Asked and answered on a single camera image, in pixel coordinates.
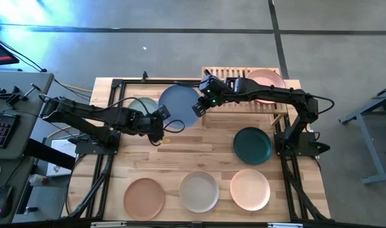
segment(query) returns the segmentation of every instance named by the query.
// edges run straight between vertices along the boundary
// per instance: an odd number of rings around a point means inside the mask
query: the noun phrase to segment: gray desk
[[[17,86],[22,92],[27,92],[31,88],[31,83],[34,83],[46,94],[53,77],[54,76],[51,73],[0,72],[0,87],[6,89],[7,92],[11,92],[13,86]],[[15,107],[19,110],[38,115],[42,107],[42,101],[39,99],[38,93],[38,91],[33,91],[28,97],[28,101],[19,101]],[[8,109],[5,101],[0,100],[0,111],[5,109]],[[0,174],[0,187],[5,185],[7,178],[22,159],[22,154],[34,128],[35,121],[37,120],[35,116],[29,114],[18,114],[22,117],[14,136],[11,138],[6,149],[0,149],[0,165],[2,168]],[[7,224],[13,220],[23,189],[27,183],[28,175],[33,167],[33,163],[34,158],[24,158],[20,168],[16,170],[9,181],[9,184],[14,187],[13,209],[6,218],[0,219],[0,224]]]
[[[46,94],[51,86],[54,75],[51,73],[30,73],[30,72],[3,72],[0,71],[0,88],[6,89],[7,92],[13,90],[13,86],[17,86],[22,93],[26,93],[31,89],[31,83],[38,86],[42,93]],[[34,115],[38,115],[41,111],[43,102],[39,98],[39,91],[34,90],[29,96],[28,101],[19,101],[15,104],[15,108],[23,110]],[[6,101],[0,99],[0,111],[8,109]],[[0,149],[1,159],[16,159],[19,158],[26,147],[27,141],[33,131],[37,118],[26,113],[16,113],[21,115],[20,123],[17,126],[13,137],[10,139],[6,149]]]

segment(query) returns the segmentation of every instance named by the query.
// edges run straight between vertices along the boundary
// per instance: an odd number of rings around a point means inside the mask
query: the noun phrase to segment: black robotic arm
[[[259,85],[254,80],[246,78],[227,78],[225,82],[206,71],[199,90],[203,96],[192,107],[198,117],[205,114],[206,110],[230,102],[248,102],[255,99],[274,101],[293,105],[298,116],[291,127],[285,129],[278,137],[277,148],[283,155],[300,153],[298,150],[309,151],[318,155],[329,149],[326,144],[312,142],[313,134],[303,132],[307,124],[318,119],[318,100],[313,95],[301,89],[286,89],[266,85]]]
[[[161,106],[155,112],[144,115],[143,112],[123,107],[99,108],[93,105],[77,103],[66,98],[47,98],[41,118],[47,122],[66,123],[87,133],[101,146],[109,146],[115,139],[115,133],[129,135],[148,135],[150,141],[162,140],[163,120],[170,114]],[[97,120],[106,125],[97,127],[86,121]]]

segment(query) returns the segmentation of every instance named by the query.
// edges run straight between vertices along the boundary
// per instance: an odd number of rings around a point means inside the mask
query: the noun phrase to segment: wooden table
[[[108,103],[112,78],[97,78],[91,103],[105,107]],[[288,87],[300,88],[298,80],[286,80]],[[158,100],[169,85],[128,85],[125,97],[150,97]],[[290,120],[297,115],[287,107]],[[273,153],[262,165],[247,165],[233,152],[234,135],[244,127],[259,127],[271,138],[275,128],[268,115],[253,113],[208,113],[205,122],[200,119],[195,126],[180,134],[165,133],[164,143],[151,146],[147,137],[122,135],[119,153],[115,156],[104,213],[104,220],[132,220],[123,208],[123,195],[136,179],[149,177],[158,181],[166,192],[165,205],[153,220],[164,221],[224,221],[224,222],[286,222],[289,211],[283,183],[280,159]],[[96,155],[87,155],[76,167],[70,182],[68,205],[73,211],[90,189]],[[314,160],[299,157],[302,184],[311,201],[322,214],[329,217],[327,200],[318,166]],[[243,168],[259,170],[269,180],[271,196],[268,204],[256,212],[239,208],[232,200],[229,185],[233,175]],[[182,179],[191,171],[209,172],[220,187],[216,206],[206,213],[193,213],[185,209],[178,195]],[[294,195],[297,214],[298,199]],[[97,193],[95,211],[100,199]]]

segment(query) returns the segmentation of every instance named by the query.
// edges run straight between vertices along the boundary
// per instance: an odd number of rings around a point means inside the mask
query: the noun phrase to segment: gray floor
[[[272,29],[267,0],[0,1],[0,23],[68,27]],[[386,30],[386,1],[275,0],[281,29]],[[0,31],[0,38],[38,62],[63,83],[92,89],[96,77],[199,77],[202,66],[279,67],[270,34],[119,34]],[[365,186],[375,174],[358,126],[338,118],[386,87],[386,36],[283,35],[290,79],[307,92],[332,98],[335,108],[312,125],[332,149],[321,156],[332,218],[386,225],[386,182]],[[20,63],[13,68],[32,69]],[[79,100],[58,85],[50,94]],[[328,104],[320,102],[320,108]],[[368,122],[380,138],[383,124]],[[33,138],[55,131],[37,122]],[[380,150],[386,167],[386,150]],[[15,221],[56,218],[62,187],[36,189],[30,204],[42,207]]]

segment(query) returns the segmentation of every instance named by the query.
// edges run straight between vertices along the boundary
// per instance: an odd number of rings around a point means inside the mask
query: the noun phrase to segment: backlit keyboard
[[[0,148],[7,147],[19,120],[19,115],[0,113]]]

